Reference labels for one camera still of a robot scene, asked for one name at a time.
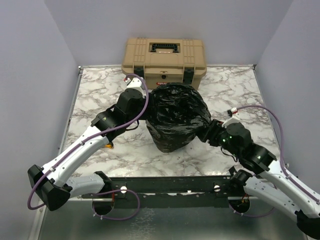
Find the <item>black plastic trash bag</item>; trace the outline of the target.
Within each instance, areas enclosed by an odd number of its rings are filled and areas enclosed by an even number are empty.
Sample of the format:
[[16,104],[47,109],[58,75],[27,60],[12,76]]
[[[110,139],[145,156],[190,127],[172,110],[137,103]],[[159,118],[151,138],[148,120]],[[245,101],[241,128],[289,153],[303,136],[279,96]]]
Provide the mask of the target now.
[[160,85],[151,91],[150,97],[146,126],[163,153],[186,146],[211,122],[207,104],[191,85]]

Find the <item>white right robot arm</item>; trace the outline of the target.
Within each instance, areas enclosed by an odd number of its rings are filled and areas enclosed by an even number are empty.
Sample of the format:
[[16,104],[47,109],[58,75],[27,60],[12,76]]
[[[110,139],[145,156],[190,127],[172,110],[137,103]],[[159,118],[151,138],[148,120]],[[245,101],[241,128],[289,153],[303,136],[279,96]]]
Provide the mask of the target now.
[[234,195],[245,192],[257,197],[289,216],[307,236],[320,238],[319,193],[288,171],[268,149],[254,143],[251,132],[239,121],[213,119],[197,137],[225,149],[245,168],[240,170],[244,179],[229,184]]

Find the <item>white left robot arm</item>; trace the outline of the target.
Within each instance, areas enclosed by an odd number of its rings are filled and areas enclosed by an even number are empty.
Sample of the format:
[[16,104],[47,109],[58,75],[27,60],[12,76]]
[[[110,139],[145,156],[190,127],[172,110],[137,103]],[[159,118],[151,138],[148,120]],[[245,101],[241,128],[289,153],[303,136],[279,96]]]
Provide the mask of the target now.
[[62,207],[70,198],[97,194],[103,198],[111,190],[104,174],[72,178],[72,174],[95,152],[123,134],[132,123],[145,120],[150,94],[128,87],[117,103],[96,115],[84,133],[60,155],[43,166],[32,165],[27,175],[31,193],[36,194],[50,211]]

